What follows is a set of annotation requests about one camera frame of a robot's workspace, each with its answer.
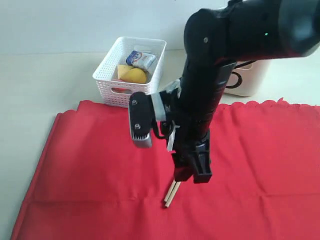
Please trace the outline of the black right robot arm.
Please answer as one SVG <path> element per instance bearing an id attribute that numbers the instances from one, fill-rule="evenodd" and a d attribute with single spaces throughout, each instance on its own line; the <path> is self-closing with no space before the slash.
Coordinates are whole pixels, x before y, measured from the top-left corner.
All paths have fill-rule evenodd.
<path id="1" fill-rule="evenodd" d="M 237 62 L 301 58 L 320 44 L 317 0 L 230 0 L 185 24 L 182 76 L 165 97 L 174 180 L 209 182 L 210 123 Z"/>

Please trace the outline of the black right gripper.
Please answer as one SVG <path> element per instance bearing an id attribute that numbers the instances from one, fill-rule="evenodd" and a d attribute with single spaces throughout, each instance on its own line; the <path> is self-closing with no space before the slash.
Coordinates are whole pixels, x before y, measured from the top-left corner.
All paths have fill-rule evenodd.
<path id="1" fill-rule="evenodd" d="M 166 120 L 173 124 L 173 131 L 167 138 L 167 150 L 174 152 L 171 156 L 176 182 L 186 182 L 192 176 L 195 184 L 210 181 L 213 175 L 210 143 L 201 142 L 207 136 L 236 64 L 234 59 L 208 65 L 186 59 L 181 78 L 169 83 L 159 93 Z M 194 145 L 191 153 L 181 152 Z"/>

